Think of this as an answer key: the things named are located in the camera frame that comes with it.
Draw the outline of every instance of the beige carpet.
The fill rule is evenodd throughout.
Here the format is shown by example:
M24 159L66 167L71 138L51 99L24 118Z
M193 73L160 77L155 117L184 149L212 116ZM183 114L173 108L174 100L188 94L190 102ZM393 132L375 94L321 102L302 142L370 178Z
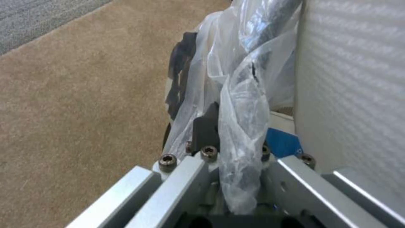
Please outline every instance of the beige carpet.
M228 0L118 0L0 57L0 226L61 227L161 153L170 52Z

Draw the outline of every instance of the blue object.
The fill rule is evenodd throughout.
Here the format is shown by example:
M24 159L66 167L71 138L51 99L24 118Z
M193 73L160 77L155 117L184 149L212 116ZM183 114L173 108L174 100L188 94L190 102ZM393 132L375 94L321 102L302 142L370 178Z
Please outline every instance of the blue object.
M275 157L281 158L302 153L298 137L284 131L269 128L266 142Z

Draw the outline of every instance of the screw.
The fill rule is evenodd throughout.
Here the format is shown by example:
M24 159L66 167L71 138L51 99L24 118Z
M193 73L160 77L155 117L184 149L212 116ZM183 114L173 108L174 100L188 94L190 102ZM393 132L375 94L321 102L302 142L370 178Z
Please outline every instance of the screw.
M177 166L177 158L172 154L162 155L159 159L159 169L163 172L171 172Z
M206 162L214 162L217 160L218 151L214 146L205 146L200 151L201 158Z
M306 153L302 153L297 155L297 157L307 166L309 166L311 169L315 169L315 165L316 165L316 160L313 156L306 154Z
M191 151L191 141L185 142L185 152L186 152L187 154L191 154L191 153L192 153L192 151Z
M263 145L262 147L262 161L268 161L270 159L270 149L268 146Z

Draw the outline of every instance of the plastic wrap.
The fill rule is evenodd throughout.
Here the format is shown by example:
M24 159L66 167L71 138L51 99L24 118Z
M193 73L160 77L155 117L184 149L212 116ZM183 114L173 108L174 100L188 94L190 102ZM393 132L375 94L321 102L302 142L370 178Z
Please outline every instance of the plastic wrap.
M234 1L198 28L185 99L163 153L182 159L193 120L220 103L220 180L229 209L256 207L270 107L292 105L299 0Z
M270 126L267 90L283 76L280 72L291 56L295 37L290 31L254 50L222 88L220 180L228 207L236 214L256 207L262 146Z

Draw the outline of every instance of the white panel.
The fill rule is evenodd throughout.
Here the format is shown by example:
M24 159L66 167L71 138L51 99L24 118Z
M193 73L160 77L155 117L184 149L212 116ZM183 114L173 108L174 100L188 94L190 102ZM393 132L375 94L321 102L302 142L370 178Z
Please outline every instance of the white panel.
M308 0L296 132L327 172L351 166L405 199L405 1Z

